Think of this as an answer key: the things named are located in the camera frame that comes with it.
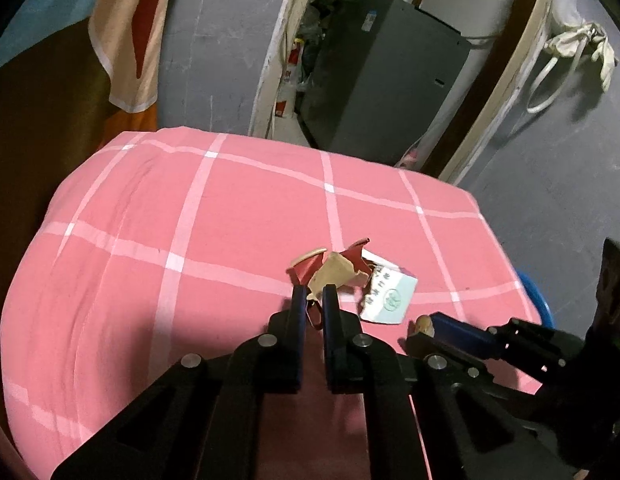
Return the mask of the beige shell-like trash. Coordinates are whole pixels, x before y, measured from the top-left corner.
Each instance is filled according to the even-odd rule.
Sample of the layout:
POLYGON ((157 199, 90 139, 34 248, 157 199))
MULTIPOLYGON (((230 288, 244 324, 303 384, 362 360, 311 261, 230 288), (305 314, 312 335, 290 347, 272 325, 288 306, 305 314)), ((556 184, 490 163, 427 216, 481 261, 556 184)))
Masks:
POLYGON ((429 315, 420 315, 416 320, 410 322, 409 336, 416 334, 424 334, 430 338, 435 337, 435 326, 433 326, 432 319, 429 315))

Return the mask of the torn red brown carton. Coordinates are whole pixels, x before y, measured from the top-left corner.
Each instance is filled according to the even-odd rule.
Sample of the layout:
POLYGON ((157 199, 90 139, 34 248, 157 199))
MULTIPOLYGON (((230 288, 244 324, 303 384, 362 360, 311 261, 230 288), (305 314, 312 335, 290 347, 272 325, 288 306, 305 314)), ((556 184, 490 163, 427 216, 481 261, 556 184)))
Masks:
POLYGON ((369 242, 362 238, 341 252, 329 252, 317 248, 293 260, 286 270, 295 286, 303 286, 308 291, 307 318, 316 330, 323 328, 323 290, 327 285, 337 289, 365 288, 371 278, 373 268, 363 257, 363 248, 369 242))

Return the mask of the blue plastic bucket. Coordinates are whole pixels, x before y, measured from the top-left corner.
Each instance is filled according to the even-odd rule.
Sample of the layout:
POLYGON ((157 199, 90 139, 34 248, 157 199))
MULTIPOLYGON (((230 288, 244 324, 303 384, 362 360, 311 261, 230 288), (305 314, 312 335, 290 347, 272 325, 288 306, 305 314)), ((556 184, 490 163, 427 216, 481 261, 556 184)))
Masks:
POLYGON ((541 325, 547 328, 555 328, 555 321, 551 309, 542 295, 540 288, 534 284, 534 281, 524 272, 518 271, 517 275, 520 283, 524 286, 528 298, 538 312, 541 325))

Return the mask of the pink checked tablecloth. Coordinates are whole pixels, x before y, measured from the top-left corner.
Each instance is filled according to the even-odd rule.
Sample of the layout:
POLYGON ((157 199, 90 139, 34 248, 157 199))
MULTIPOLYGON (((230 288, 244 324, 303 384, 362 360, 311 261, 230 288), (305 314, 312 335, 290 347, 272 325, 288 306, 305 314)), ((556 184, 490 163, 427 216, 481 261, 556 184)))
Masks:
POLYGON ((124 132, 57 188, 0 321, 9 427, 38 478, 187 353, 259 335, 290 263, 367 240, 406 318, 537 313, 474 197, 424 174, 185 127, 124 132))

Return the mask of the grey washing machine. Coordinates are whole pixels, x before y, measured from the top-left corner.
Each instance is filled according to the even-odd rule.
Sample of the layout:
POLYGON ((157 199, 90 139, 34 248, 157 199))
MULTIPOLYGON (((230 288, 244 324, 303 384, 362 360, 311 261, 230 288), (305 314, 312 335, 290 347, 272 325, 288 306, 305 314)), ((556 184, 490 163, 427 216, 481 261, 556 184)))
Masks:
POLYGON ((300 122, 323 151, 393 166, 429 128, 470 43, 403 0, 340 0, 300 122))

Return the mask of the white rubber gloves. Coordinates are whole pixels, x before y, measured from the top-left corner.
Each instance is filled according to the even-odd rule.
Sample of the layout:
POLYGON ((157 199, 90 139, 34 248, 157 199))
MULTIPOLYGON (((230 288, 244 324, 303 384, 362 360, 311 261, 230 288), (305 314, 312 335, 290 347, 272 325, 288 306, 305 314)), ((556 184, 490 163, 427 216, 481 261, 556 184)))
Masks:
POLYGON ((577 26, 566 26, 560 34, 545 42, 543 50, 551 55, 551 59, 543 68, 541 79, 552 72, 561 58, 571 58, 572 70, 575 70, 586 56, 592 63, 601 64, 602 91, 607 92, 610 88, 617 58, 606 31, 600 24, 584 22, 577 26))

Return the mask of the red beige striped cloth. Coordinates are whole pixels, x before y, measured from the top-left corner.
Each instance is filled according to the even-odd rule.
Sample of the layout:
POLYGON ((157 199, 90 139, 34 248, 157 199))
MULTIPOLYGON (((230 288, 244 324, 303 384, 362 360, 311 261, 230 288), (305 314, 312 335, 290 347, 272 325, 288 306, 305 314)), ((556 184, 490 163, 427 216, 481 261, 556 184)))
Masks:
POLYGON ((169 0, 96 0, 88 36, 109 76, 109 102, 127 113, 157 101, 158 68, 169 0))

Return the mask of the light blue towel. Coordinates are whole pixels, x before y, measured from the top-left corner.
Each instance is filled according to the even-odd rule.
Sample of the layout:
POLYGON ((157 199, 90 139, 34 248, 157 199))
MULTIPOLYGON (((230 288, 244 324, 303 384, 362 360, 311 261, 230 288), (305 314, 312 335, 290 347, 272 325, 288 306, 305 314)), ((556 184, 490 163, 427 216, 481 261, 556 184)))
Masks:
POLYGON ((0 68, 55 32, 92 14, 96 0, 25 0, 0 37, 0 68))

